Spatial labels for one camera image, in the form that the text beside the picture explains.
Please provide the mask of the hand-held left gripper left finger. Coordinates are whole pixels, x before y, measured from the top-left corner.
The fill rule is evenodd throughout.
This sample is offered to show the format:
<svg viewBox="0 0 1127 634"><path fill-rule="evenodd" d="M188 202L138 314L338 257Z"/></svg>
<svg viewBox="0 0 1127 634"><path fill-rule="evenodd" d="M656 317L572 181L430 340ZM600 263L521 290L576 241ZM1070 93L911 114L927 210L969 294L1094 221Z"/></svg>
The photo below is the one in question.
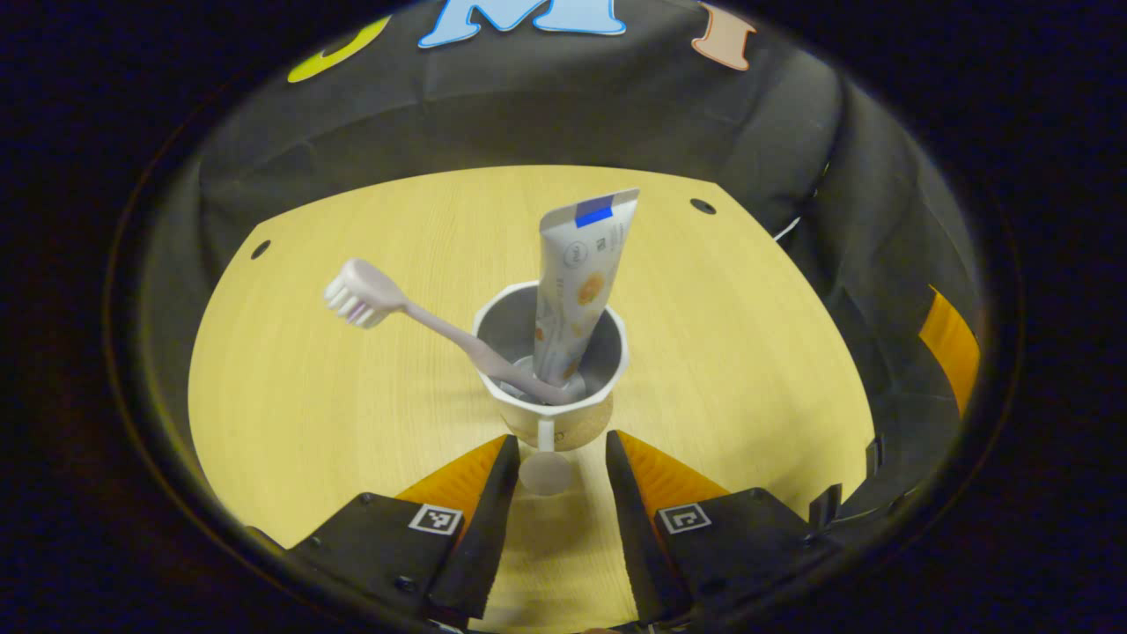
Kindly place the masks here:
<svg viewBox="0 0 1127 634"><path fill-rule="evenodd" d="M490 598L518 470L504 434L398 495L356 494L292 546L248 534L269 572L350 629L463 629Z"/></svg>

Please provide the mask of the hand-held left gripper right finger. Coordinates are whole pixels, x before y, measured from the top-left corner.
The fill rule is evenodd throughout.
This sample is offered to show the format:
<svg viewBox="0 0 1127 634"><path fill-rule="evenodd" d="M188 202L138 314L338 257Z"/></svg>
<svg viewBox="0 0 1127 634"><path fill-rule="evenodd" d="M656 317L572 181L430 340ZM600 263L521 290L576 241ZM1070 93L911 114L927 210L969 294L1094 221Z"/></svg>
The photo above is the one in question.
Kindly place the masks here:
<svg viewBox="0 0 1127 634"><path fill-rule="evenodd" d="M761 486L729 492L623 431L605 445L641 626L735 626L808 586L842 551Z"/></svg>

